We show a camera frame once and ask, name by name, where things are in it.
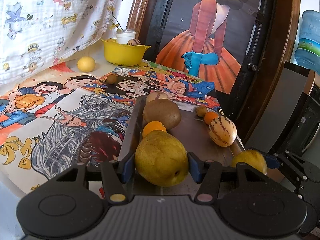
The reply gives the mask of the small brown round fruit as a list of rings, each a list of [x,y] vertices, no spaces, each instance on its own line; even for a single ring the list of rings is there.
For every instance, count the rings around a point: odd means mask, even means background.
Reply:
[[[206,106],[201,105],[196,108],[196,114],[201,118],[203,118],[207,113],[208,113],[208,109]]]

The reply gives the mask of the yellow lemon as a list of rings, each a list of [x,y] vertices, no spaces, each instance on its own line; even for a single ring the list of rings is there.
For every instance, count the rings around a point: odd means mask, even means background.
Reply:
[[[81,57],[76,64],[77,68],[85,73],[92,72],[95,69],[95,65],[95,59],[90,56]]]

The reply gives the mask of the colourful anime poster mat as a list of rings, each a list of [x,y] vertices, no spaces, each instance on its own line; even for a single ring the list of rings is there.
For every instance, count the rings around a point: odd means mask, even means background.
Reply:
[[[118,76],[113,85],[105,82],[110,74]],[[158,90],[221,113],[214,88],[152,62],[20,87],[1,99],[1,178],[28,193],[77,162],[117,161],[140,96]]]

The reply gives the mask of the brownish green pear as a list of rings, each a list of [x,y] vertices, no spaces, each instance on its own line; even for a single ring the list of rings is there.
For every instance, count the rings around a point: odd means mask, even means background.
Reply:
[[[257,150],[242,151],[232,159],[230,167],[236,167],[237,163],[247,163],[267,175],[267,163],[264,156]]]

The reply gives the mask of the small orange mandarin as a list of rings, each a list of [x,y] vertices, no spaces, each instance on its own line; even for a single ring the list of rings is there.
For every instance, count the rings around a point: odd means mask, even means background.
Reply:
[[[146,137],[149,133],[153,131],[163,131],[166,132],[166,127],[160,121],[151,121],[146,124],[142,131],[142,137]]]

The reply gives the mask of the brown kiwi fruit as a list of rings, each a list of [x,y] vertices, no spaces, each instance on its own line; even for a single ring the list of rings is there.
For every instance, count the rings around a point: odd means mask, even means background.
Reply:
[[[167,99],[156,99],[148,102],[143,110],[143,118],[147,123],[161,122],[169,130],[181,122],[181,113],[178,105]]]

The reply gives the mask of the green-yellow pear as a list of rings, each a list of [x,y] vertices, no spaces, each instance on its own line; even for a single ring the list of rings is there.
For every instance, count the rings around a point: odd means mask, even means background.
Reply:
[[[160,187],[178,185],[189,173],[183,144],[163,131],[153,131],[142,139],[135,152],[135,166],[144,179]]]

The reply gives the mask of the dark wooden door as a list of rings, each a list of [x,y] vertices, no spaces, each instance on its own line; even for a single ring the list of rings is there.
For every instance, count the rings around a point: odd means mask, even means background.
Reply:
[[[151,46],[144,57],[155,64],[172,1],[133,1],[128,26],[136,29],[140,42]],[[216,90],[224,113],[244,141],[260,121],[290,58],[299,10],[300,0],[260,0],[248,52],[232,90],[229,94]]]

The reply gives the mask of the striped pepino melon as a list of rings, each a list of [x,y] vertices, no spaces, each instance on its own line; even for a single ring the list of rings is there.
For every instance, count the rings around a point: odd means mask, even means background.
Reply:
[[[236,139],[237,129],[232,120],[218,116],[209,125],[209,136],[220,147],[229,147]]]

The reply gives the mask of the blue water bottle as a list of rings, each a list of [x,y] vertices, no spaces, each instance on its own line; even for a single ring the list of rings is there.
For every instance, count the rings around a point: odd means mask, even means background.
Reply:
[[[295,59],[300,66],[313,70],[317,74],[320,72],[319,30],[319,12],[314,10],[304,11]]]

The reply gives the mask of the yellow fruit in bowl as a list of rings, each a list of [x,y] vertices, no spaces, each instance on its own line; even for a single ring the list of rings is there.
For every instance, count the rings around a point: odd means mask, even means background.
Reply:
[[[108,38],[106,40],[106,42],[116,42],[117,43],[117,40],[115,38]]]

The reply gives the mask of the painted lady poster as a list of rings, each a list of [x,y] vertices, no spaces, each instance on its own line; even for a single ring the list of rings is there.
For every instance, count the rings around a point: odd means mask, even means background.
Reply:
[[[156,63],[229,94],[248,52],[260,0],[173,0]]]

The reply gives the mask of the dry flower twig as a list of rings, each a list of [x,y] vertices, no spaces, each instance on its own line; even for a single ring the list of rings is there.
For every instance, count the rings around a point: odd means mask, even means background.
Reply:
[[[110,26],[109,28],[111,30],[116,29],[116,30],[122,30],[122,27],[119,23],[119,21],[117,20],[117,18],[114,16],[113,12],[111,13],[110,16]]]

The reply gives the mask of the white glass jar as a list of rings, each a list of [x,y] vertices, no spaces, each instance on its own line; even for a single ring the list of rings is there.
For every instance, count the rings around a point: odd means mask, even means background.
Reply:
[[[116,31],[116,40],[119,44],[127,44],[129,40],[136,38],[134,29],[118,29]]]

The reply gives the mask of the striped pale melon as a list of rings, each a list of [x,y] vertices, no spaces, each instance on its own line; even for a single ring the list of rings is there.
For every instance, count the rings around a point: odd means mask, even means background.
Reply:
[[[167,99],[169,100],[169,96],[162,91],[154,91],[151,92],[147,97],[146,97],[146,104],[150,103],[153,100],[157,100],[157,99]]]

